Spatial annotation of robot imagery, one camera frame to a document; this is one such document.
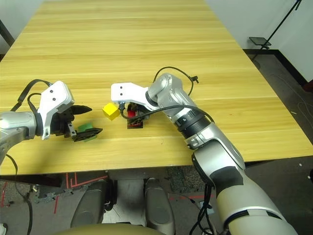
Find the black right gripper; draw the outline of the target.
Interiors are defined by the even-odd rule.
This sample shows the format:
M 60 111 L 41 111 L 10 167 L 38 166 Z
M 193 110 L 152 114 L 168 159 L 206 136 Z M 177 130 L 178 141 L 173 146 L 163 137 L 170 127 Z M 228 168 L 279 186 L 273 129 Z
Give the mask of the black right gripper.
M 128 111 L 136 111 L 136 115 L 140 117 L 128 119 L 127 125 L 143 125 L 143 121 L 149 118 L 147 113 L 149 113 L 150 110 L 143 105 L 130 102 L 128 104 Z

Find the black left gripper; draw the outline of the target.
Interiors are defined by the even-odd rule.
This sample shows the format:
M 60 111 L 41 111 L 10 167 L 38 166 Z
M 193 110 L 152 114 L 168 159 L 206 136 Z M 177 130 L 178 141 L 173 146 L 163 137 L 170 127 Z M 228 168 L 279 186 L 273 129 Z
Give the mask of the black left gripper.
M 84 105 L 73 105 L 62 113 L 55 113 L 52 117 L 50 125 L 50 134 L 65 138 L 71 137 L 74 142 L 84 141 L 98 135 L 102 128 L 89 128 L 82 132 L 77 132 L 74 129 L 72 122 L 74 115 L 80 115 L 92 111 L 92 108 Z

